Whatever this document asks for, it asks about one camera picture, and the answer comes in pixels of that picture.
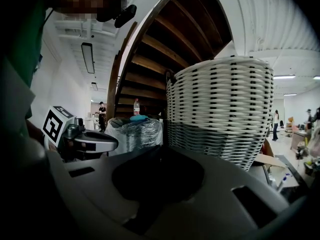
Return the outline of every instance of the black rectangle slot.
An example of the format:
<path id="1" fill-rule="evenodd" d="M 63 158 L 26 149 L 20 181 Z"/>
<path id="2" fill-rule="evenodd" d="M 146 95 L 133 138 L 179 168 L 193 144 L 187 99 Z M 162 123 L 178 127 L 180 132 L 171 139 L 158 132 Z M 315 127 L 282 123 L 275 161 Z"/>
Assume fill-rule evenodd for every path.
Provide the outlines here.
<path id="1" fill-rule="evenodd" d="M 77 169 L 77 170 L 71 170 L 71 171 L 69 171 L 69 174 L 72 178 L 74 178 L 74 177 L 78 177 L 78 176 L 85 175 L 88 173 L 92 173 L 94 171 L 95 170 L 92 167 L 86 167 L 86 168 L 81 168 L 81 169 Z"/>
<path id="2" fill-rule="evenodd" d="M 264 227 L 277 217 L 274 211 L 272 211 L 247 186 L 235 188 L 232 190 L 232 192 L 235 194 L 259 228 Z"/>

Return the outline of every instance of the woven basket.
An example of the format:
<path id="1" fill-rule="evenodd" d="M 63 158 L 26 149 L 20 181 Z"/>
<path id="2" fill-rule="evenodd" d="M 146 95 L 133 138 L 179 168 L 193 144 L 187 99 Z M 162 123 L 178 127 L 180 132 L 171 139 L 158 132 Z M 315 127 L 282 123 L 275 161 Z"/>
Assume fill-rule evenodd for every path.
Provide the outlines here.
<path id="1" fill-rule="evenodd" d="M 207 60 L 168 80 L 168 144 L 249 170 L 271 120 L 274 72 L 263 60 Z"/>

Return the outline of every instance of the green shirt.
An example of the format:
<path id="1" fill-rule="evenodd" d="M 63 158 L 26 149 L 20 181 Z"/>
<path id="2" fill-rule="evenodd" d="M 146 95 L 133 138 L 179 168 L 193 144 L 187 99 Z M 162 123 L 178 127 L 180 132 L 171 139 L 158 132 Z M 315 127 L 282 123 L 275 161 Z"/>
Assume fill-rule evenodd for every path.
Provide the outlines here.
<path id="1" fill-rule="evenodd" d="M 44 0 L 38 0 L 33 4 L 23 18 L 7 51 L 8 60 L 29 88 L 40 57 L 46 10 Z M 25 118 L 31 116 L 29 109 Z"/>

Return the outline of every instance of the spiral staircase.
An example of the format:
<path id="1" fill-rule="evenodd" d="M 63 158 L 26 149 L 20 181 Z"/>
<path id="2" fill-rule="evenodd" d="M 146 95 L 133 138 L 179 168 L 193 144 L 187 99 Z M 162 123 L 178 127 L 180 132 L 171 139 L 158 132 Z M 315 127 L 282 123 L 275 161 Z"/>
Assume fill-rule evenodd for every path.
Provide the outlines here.
<path id="1" fill-rule="evenodd" d="M 143 23 L 126 58 L 114 116 L 132 116 L 138 98 L 140 114 L 165 118 L 166 71 L 177 73 L 213 59 L 231 39 L 218 0 L 161 0 Z"/>

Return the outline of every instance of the plastic bag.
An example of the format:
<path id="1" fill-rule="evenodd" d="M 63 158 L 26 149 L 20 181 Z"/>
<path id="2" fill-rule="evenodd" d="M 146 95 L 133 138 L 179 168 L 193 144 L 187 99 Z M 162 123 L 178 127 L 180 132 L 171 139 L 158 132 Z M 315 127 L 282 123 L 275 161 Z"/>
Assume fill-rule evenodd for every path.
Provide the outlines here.
<path id="1" fill-rule="evenodd" d="M 109 156 L 163 144 L 163 127 L 155 119 L 132 121 L 118 128 L 108 122 L 105 133 L 119 142 L 118 148 L 110 151 Z"/>

